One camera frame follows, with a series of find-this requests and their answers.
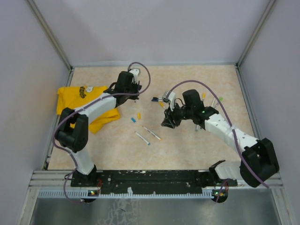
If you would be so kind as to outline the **yellow capped clear pen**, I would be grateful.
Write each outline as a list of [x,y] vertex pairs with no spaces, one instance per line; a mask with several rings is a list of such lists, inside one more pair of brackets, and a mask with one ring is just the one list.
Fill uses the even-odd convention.
[[159,102],[159,104],[160,104],[160,106],[161,106],[161,107],[163,107],[164,109],[166,109],[166,107],[165,107],[164,103],[162,103],[162,102]]

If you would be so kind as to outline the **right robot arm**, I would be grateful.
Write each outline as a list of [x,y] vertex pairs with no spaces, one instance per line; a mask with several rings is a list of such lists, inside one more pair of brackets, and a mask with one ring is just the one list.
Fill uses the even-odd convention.
[[187,90],[183,94],[184,104],[179,106],[174,92],[166,91],[162,100],[169,104],[164,111],[161,125],[176,128],[183,120],[192,120],[194,124],[219,137],[226,145],[241,155],[240,161],[220,160],[209,168],[210,182],[216,186],[226,179],[244,180],[255,188],[279,171],[279,164],[273,143],[263,138],[250,136],[229,122],[211,106],[204,106],[196,90]]

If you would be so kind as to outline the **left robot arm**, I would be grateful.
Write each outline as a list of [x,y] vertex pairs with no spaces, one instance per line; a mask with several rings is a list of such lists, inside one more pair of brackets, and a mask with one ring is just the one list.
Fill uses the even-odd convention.
[[115,109],[128,99],[136,100],[142,86],[139,82],[140,70],[137,68],[120,72],[117,82],[113,83],[99,97],[76,109],[63,109],[59,125],[54,133],[54,140],[69,153],[75,162],[81,181],[87,186],[94,185],[98,175],[86,145],[89,136],[89,125],[99,116]]

